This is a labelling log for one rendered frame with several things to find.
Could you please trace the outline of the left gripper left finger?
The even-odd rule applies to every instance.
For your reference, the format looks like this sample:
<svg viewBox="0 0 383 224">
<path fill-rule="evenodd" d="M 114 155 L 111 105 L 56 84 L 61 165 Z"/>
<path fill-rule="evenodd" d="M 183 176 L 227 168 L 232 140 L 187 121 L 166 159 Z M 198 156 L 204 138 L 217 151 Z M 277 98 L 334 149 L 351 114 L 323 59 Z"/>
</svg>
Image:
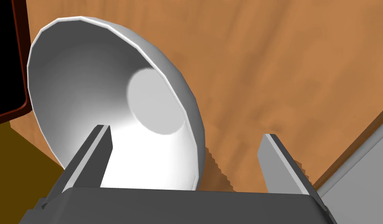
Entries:
<svg viewBox="0 0 383 224">
<path fill-rule="evenodd" d="M 109 125 L 97 125 L 45 198 L 52 201 L 72 187 L 100 187 L 113 149 Z"/>
</svg>

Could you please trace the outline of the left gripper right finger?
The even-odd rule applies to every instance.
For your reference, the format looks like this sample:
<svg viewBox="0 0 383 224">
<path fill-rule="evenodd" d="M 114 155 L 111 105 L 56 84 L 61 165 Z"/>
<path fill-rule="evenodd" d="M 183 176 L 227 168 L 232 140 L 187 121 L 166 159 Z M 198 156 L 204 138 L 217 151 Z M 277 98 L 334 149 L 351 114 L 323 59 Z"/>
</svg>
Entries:
<svg viewBox="0 0 383 224">
<path fill-rule="evenodd" d="M 277 135 L 263 135 L 257 157 L 269 193 L 320 197 Z"/>
</svg>

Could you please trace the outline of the white bowl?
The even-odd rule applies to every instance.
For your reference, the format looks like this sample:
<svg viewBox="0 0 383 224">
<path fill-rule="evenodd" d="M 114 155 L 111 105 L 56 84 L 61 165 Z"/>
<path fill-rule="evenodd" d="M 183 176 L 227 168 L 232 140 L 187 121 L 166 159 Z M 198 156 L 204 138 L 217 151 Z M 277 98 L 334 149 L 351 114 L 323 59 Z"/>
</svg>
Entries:
<svg viewBox="0 0 383 224">
<path fill-rule="evenodd" d="M 32 43 L 27 73 L 33 112 L 63 168 L 103 125 L 113 148 L 100 187 L 198 189 L 205 133 L 197 101 L 153 44 L 105 20 L 58 18 Z"/>
</svg>

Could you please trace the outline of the black panel with red frame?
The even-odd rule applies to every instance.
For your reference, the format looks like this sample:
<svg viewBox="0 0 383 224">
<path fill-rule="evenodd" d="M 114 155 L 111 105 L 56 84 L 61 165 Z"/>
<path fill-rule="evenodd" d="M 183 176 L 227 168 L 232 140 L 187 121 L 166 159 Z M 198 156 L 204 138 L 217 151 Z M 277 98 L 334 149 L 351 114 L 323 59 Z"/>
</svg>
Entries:
<svg viewBox="0 0 383 224">
<path fill-rule="evenodd" d="M 26 70 L 30 46 L 26 0 L 0 0 L 0 124 L 31 111 Z"/>
</svg>

